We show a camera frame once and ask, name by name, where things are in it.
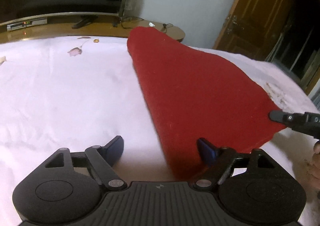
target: human hand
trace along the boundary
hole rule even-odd
[[[320,190],[320,141],[313,147],[312,161],[308,164],[308,180],[311,186]]]

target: red towel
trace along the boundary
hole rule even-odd
[[[154,28],[130,33],[128,51],[166,160],[177,179],[204,168],[196,141],[249,153],[284,128],[279,108],[230,61],[191,49]]]

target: power cord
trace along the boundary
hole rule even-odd
[[[121,27],[124,28],[124,29],[133,29],[133,27],[124,27],[124,26],[123,26],[123,22],[131,21],[133,18],[138,19],[138,21],[143,21],[143,20],[144,20],[143,18],[140,18],[140,17],[125,17],[125,18],[120,18]]]
[[[168,28],[173,27],[173,24],[171,24],[171,23],[168,23],[168,24],[163,23],[162,25],[163,25],[163,28],[161,29],[161,32],[163,32],[163,33],[167,33]]]
[[[121,27],[122,27],[123,29],[133,29],[133,27],[124,27],[124,26],[123,26],[123,23],[124,23],[124,22],[132,21],[132,19],[138,19],[138,21],[143,21],[143,20],[145,20],[145,19],[140,18],[140,17],[125,17],[125,18],[120,18]],[[168,28],[173,27],[173,24],[171,24],[171,23],[168,23],[168,24],[163,23],[162,26],[163,26],[163,28],[162,28],[160,31],[163,32],[163,33],[167,33]]]

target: metal pin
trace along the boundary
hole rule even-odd
[[[117,188],[117,187],[123,186],[124,182],[120,179],[114,179],[114,180],[109,181],[108,185],[111,187]]]
[[[196,185],[199,187],[209,187],[211,184],[211,181],[206,179],[201,179],[196,182]]]

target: white bed sheet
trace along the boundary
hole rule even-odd
[[[115,170],[127,182],[170,181],[157,133],[143,99],[126,39],[99,38],[83,45],[83,53],[67,53],[85,40],[61,37],[0,45],[0,225],[21,220],[12,192],[60,147],[71,152],[124,138],[124,153]],[[262,86],[285,111],[318,112],[304,92],[270,63],[222,51],[220,55]],[[300,218],[304,226],[320,223],[317,192],[305,179],[312,137],[285,129],[263,146],[306,189],[308,203]]]

